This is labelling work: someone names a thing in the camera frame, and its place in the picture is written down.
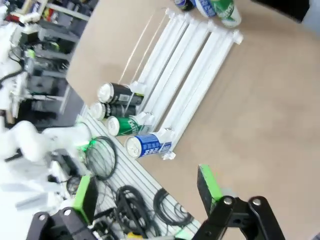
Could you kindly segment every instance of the coiled cable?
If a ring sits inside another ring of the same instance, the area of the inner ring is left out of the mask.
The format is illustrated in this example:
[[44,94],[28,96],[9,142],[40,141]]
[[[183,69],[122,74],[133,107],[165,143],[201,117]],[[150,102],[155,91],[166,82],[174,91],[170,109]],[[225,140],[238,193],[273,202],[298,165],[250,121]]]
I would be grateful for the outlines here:
[[[141,193],[133,186],[125,185],[120,187],[117,190],[115,204],[115,219],[119,223],[125,234],[133,232],[144,235],[144,233],[142,233],[140,229],[142,229],[143,232],[146,232],[153,228],[155,236],[161,236],[159,226],[154,222],[153,219],[151,219]],[[133,223],[134,219],[129,214],[126,205],[131,208],[131,211],[140,226],[137,226],[136,223]]]
[[153,198],[153,209],[156,216],[165,224],[169,226],[178,226],[185,227],[193,221],[193,217],[190,213],[183,211],[182,206],[178,207],[179,204],[174,206],[175,219],[173,218],[173,214],[169,214],[168,211],[164,207],[164,200],[169,195],[169,193],[161,188],[154,195]]
[[104,182],[115,173],[118,154],[110,138],[106,136],[93,138],[84,153],[85,166],[96,176],[97,180]]

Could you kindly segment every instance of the green can on table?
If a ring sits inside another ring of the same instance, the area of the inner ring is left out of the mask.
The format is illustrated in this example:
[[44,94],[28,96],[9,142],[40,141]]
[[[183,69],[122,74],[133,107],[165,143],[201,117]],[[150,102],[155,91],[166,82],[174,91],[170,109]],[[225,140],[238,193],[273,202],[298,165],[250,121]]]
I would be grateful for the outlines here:
[[116,137],[139,134],[140,130],[143,128],[143,125],[140,125],[134,116],[111,116],[106,121],[106,128],[110,135]]
[[225,26],[233,28],[241,23],[242,19],[234,0],[210,0],[210,3]]

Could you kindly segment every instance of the screw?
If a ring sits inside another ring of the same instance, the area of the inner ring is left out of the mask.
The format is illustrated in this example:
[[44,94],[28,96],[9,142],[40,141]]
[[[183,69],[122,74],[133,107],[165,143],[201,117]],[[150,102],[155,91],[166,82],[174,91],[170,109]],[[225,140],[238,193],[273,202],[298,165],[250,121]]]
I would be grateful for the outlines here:
[[231,205],[232,204],[232,199],[230,197],[226,197],[223,202],[227,205]]
[[252,203],[256,206],[260,206],[261,205],[261,200],[258,198],[253,199]]
[[39,216],[39,220],[40,220],[40,221],[43,221],[43,220],[45,220],[45,219],[46,219],[46,216],[45,216],[45,215],[40,215],[40,216]]
[[70,210],[70,209],[68,209],[68,210],[66,210],[66,211],[64,212],[64,215],[69,216],[69,215],[70,215],[70,213],[71,213],[71,210]]

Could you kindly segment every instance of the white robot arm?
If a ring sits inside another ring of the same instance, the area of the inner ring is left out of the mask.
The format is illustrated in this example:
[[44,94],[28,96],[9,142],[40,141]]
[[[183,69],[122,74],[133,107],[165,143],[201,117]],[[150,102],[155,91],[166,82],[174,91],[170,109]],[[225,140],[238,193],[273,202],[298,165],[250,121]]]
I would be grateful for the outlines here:
[[0,6],[0,25],[2,25],[2,23],[4,22],[4,19],[7,15],[7,6],[3,5],[3,6]]
[[38,133],[31,122],[21,121],[12,129],[0,132],[0,159],[10,158],[20,149],[27,160],[39,162],[44,160],[48,152],[57,149],[72,151],[90,139],[90,131],[85,124],[47,128]]

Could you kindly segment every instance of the cardboard surface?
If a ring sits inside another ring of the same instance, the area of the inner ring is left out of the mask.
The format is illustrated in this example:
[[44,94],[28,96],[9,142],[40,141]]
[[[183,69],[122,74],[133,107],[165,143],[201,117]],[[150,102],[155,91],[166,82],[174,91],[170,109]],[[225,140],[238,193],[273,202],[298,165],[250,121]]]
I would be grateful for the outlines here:
[[[197,190],[203,163],[243,200],[266,197],[287,239],[311,239],[320,232],[320,39],[249,0],[236,4],[244,40],[221,67],[176,158],[139,162],[199,221],[206,218]],[[67,75],[87,104],[103,83],[118,82],[151,13],[167,6],[171,1],[99,2]],[[124,82],[139,62],[132,59]],[[242,238],[228,231],[224,239]]]

